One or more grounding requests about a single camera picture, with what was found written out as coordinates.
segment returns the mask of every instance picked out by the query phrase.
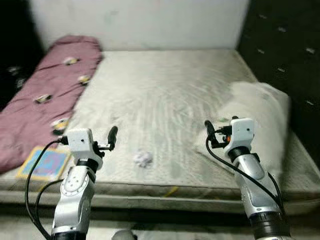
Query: mattress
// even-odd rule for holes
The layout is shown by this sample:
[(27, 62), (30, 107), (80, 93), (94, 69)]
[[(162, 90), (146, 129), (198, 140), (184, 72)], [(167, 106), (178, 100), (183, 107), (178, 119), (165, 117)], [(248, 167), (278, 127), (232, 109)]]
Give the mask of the mattress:
[[(212, 49), (103, 55), (68, 125), (91, 128), (101, 144), (112, 126), (119, 129), (114, 151), (96, 174), (93, 206), (243, 213), (233, 175), (193, 149), (204, 121), (215, 118), (228, 99), (230, 83), (257, 81), (239, 54)], [(153, 156), (147, 167), (134, 161), (139, 150)], [(16, 171), (0, 177), (2, 202), (20, 201), (24, 181), (14, 178)], [(293, 132), (281, 179), (289, 214), (320, 204), (320, 173)], [(31, 197), (43, 184), (32, 182)], [(51, 188), (42, 204), (54, 204), (58, 190)]]

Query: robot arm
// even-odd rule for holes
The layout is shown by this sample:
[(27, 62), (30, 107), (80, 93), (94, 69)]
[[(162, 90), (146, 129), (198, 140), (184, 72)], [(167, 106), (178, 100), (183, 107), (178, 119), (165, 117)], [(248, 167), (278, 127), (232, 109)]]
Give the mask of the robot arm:
[(54, 240), (84, 240), (89, 228), (91, 200), (95, 193), (96, 172), (105, 153), (113, 150), (118, 128), (108, 135), (108, 145), (100, 146), (87, 128), (73, 129), (61, 137), (69, 145), (75, 166), (69, 169), (60, 186), (61, 197), (54, 212), (51, 235)]
[[(208, 140), (211, 147), (223, 148), (224, 155), (238, 170), (247, 174), (263, 185), (274, 196), (276, 186), (269, 174), (260, 164), (256, 153), (250, 153), (254, 138), (254, 121), (250, 118), (233, 117), (229, 126), (215, 130), (211, 122), (205, 121)], [(223, 135), (223, 142), (218, 142), (215, 133)], [(260, 186), (239, 172), (234, 174), (241, 191), (245, 213), (253, 228), (256, 240), (289, 240), (290, 228), (279, 203)]]

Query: fabric texture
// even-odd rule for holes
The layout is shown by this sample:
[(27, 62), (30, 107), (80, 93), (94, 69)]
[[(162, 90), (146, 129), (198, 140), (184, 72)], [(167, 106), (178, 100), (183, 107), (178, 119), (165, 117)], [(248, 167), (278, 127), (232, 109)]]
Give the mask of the fabric texture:
[[(217, 111), (213, 126), (218, 129), (229, 125), (232, 116), (252, 118), (255, 135), (251, 152), (258, 153), (261, 165), (279, 183), (286, 150), (289, 106), (289, 97), (266, 83), (236, 82), (231, 85), (230, 100)], [(222, 136), (216, 136), (218, 141), (222, 142)], [(195, 143), (195, 150), (214, 159), (204, 145), (206, 138), (207, 130), (203, 128)], [(213, 152), (226, 159), (223, 148), (215, 148)], [(223, 163), (215, 162), (233, 173), (233, 170)]]
[[(63, 60), (68, 56), (80, 61), (65, 65)], [(101, 59), (93, 37), (66, 36), (53, 44), (22, 90), (0, 113), (0, 173), (20, 166), (35, 146), (57, 139), (51, 123), (71, 117), (85, 89), (78, 77), (93, 75)], [(35, 103), (34, 99), (43, 94), (52, 98)]]

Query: pink blanket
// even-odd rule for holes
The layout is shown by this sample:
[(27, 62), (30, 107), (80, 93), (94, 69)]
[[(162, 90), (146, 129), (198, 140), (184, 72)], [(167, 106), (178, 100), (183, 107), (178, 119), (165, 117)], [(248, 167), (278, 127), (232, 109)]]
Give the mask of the pink blanket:
[[(65, 65), (67, 57), (79, 61)], [(87, 36), (65, 36), (57, 40), (37, 66), (25, 86), (0, 113), (0, 173), (20, 166), (35, 146), (57, 138), (51, 123), (69, 118), (85, 90), (78, 77), (92, 76), (101, 61), (98, 41)], [(34, 99), (49, 94), (42, 104)]]

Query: floor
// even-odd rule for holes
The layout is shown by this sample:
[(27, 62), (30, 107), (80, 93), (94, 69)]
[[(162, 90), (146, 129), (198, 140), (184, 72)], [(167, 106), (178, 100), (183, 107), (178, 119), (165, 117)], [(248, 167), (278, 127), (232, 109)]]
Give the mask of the floor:
[[(42, 219), (44, 227), (51, 229), (52, 219)], [(0, 215), (0, 239), (44, 239), (26, 216)], [(92, 220), (87, 239), (110, 240), (121, 229), (133, 229), (139, 240), (253, 240), (248, 227), (196, 226), (185, 224), (143, 224), (126, 221)], [(296, 240), (318, 240), (317, 227), (294, 226), (291, 234)]]

